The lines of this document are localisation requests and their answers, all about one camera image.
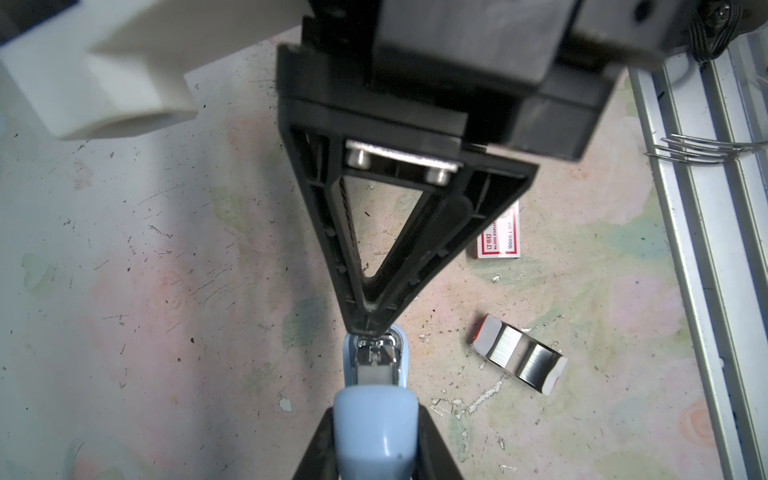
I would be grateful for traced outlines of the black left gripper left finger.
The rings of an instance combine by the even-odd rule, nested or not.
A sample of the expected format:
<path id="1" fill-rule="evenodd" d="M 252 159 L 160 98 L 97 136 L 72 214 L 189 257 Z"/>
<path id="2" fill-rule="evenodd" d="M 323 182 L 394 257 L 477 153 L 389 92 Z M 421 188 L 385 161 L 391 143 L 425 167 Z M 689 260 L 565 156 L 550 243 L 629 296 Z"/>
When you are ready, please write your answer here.
<path id="1" fill-rule="evenodd" d="M 333 408 L 323 414 L 293 480 L 336 480 Z"/>

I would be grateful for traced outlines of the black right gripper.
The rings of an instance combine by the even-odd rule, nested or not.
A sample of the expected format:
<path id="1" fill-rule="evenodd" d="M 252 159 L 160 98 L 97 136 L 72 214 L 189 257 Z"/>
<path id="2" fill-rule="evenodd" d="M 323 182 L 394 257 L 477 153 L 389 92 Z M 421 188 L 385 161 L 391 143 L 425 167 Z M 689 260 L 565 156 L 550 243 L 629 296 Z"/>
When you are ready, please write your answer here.
<path id="1" fill-rule="evenodd" d="M 314 1 L 283 98 L 581 159 L 621 70 L 653 69 L 694 1 Z"/>

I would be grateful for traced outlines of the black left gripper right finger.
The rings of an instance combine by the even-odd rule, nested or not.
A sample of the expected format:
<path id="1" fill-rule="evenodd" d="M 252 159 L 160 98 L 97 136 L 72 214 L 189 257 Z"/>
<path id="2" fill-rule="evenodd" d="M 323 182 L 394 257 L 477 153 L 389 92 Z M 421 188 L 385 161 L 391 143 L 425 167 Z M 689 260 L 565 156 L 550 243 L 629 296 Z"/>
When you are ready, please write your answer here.
<path id="1" fill-rule="evenodd" d="M 420 480 L 462 480 L 437 426 L 423 405 L 418 410 L 416 478 Z"/>

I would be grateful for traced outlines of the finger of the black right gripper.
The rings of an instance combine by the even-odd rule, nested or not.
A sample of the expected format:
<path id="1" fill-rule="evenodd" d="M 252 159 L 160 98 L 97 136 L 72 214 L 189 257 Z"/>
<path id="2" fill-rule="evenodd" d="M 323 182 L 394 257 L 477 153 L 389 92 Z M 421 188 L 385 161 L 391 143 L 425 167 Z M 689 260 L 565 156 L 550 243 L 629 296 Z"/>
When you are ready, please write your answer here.
<path id="1" fill-rule="evenodd" d="M 306 100 L 282 100 L 279 126 L 356 335 L 381 335 L 537 173 L 446 135 Z"/>

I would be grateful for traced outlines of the red white staple box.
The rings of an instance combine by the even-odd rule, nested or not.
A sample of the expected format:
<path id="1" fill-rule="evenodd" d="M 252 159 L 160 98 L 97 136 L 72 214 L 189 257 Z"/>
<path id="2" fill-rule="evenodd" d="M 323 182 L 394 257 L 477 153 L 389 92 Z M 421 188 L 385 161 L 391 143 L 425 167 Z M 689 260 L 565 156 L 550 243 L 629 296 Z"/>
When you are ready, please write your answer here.
<path id="1" fill-rule="evenodd" d="M 514 202 L 477 238 L 477 259 L 510 259 L 521 256 L 519 203 Z"/>

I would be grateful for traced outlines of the light blue stapler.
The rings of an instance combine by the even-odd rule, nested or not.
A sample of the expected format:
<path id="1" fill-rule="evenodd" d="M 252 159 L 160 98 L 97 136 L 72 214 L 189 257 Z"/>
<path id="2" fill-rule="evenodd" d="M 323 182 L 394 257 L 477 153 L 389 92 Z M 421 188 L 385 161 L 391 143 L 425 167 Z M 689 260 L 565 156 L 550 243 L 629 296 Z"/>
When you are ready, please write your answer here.
<path id="1" fill-rule="evenodd" d="M 334 398 L 337 469 L 342 479 L 409 479 L 415 473 L 419 404 L 407 388 L 409 345 L 392 325 L 379 337 L 348 334 L 344 388 Z"/>

